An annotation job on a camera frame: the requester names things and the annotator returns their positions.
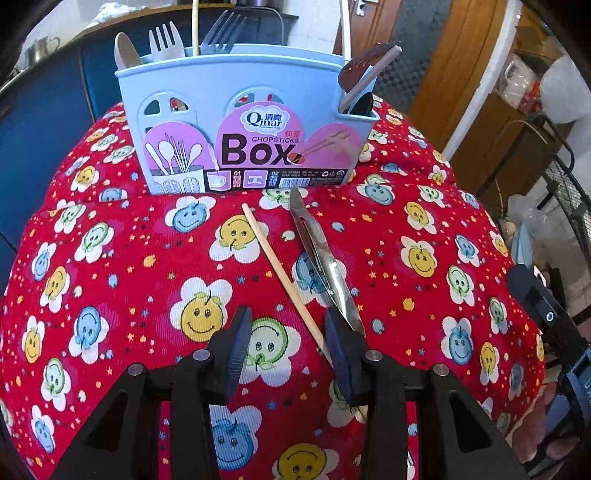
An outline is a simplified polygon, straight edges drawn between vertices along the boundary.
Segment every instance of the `wooden door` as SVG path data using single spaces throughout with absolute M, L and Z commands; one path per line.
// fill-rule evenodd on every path
M 353 57 L 362 54 L 376 42 L 392 40 L 392 32 L 401 4 L 402 0 L 365 0 L 365 15 L 360 17 L 355 13 L 358 0 L 349 0 L 351 55 Z M 333 52 L 337 55 L 343 53 L 340 27 Z
M 507 0 L 453 0 L 439 44 L 408 112 L 410 120 L 438 150 L 451 138 L 480 84 L 506 4 Z

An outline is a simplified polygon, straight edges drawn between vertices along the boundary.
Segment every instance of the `metal screw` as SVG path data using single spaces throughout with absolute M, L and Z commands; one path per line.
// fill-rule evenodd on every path
M 433 371 L 436 375 L 439 375 L 440 377 L 446 377 L 449 373 L 449 368 L 447 367 L 447 365 L 435 364 L 433 365 Z
M 205 350 L 205 348 L 201 348 L 200 350 L 195 350 L 193 352 L 193 360 L 201 361 L 207 360 L 209 358 L 209 350 Z
M 142 364 L 133 364 L 130 365 L 127 369 L 127 373 L 132 377 L 137 377 L 141 372 L 144 371 L 144 366 Z
M 365 352 L 365 358 L 370 362 L 379 362 L 384 356 L 379 350 L 368 350 Z

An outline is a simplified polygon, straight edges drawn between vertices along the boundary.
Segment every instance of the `tweezers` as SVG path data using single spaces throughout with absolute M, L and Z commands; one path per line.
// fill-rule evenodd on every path
M 331 300 L 349 326 L 365 337 L 365 328 L 349 287 L 339 270 L 339 264 L 330 251 L 322 227 L 308 212 L 298 189 L 290 191 L 290 210 L 304 250 L 310 257 L 314 270 L 322 280 Z

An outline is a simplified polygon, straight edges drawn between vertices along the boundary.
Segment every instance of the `white tile wall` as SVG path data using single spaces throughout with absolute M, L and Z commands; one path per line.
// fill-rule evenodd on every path
M 339 0 L 285 0 L 283 11 L 300 17 L 288 45 L 332 53 L 340 22 Z

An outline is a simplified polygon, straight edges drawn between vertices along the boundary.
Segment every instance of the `red fabric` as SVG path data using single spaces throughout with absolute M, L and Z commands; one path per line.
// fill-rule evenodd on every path
M 47 479 L 129 364 L 174 363 L 204 346 L 194 340 L 206 340 L 240 304 L 247 304 L 254 318 L 262 319 L 257 325 L 275 328 L 282 341 L 254 338 L 238 392 L 227 408 L 212 411 L 214 437 L 225 441 L 217 444 L 218 456 L 228 460 L 220 462 L 222 478 L 295 479 L 292 467 L 299 456 L 291 454 L 302 450 L 318 457 L 311 472 L 300 472 L 302 479 L 357 478 L 365 425 L 336 395 L 328 363 L 247 224 L 235 217 L 242 214 L 242 203 L 254 210 L 320 325 L 327 302 L 309 277 L 298 276 L 302 247 L 287 205 L 260 190 L 192 199 L 142 195 L 145 185 L 135 154 L 117 164 L 103 160 L 131 144 L 124 122 L 109 124 L 117 118 L 110 112 L 58 170 L 46 205 L 23 234 L 5 294 L 0 397 L 23 460 L 37 478 Z M 91 152 L 100 140 L 95 132 L 106 127 L 102 138 L 113 133 L 118 139 L 104 151 Z M 377 147 L 372 161 L 358 166 L 353 183 L 301 192 L 343 263 L 369 345 L 403 365 L 448 365 L 506 430 L 506 415 L 512 426 L 544 376 L 538 330 L 507 293 L 504 275 L 511 260 L 488 214 L 453 184 L 451 169 L 435 159 L 432 147 L 403 155 L 408 127 L 406 120 L 399 126 L 377 123 L 375 131 L 388 133 L 395 143 L 371 140 Z M 90 158 L 67 176 L 66 170 L 84 156 Z M 407 175 L 383 171 L 394 162 Z M 72 179 L 88 166 L 96 169 L 98 180 L 84 192 L 73 192 Z M 446 170 L 442 185 L 427 178 L 433 166 Z M 126 190 L 127 199 L 98 202 L 107 187 Z M 64 210 L 65 200 L 82 205 Z M 184 210 L 175 220 L 179 209 Z M 199 226 L 178 223 L 193 212 Z M 456 235 L 478 252 L 462 254 Z M 471 253 L 465 241 L 458 242 Z M 307 271 L 305 265 L 301 271 Z M 450 283 L 462 294 L 453 294 Z M 257 352 L 265 347 L 261 361 Z M 52 374 L 56 387 L 49 387 Z M 165 408 L 160 432 L 164 479 L 170 477 L 167 414 Z M 418 465 L 415 420 L 409 406 L 409 445 Z M 225 427 L 235 423 L 240 428 L 234 447 Z M 249 461 L 232 463 L 236 452 Z

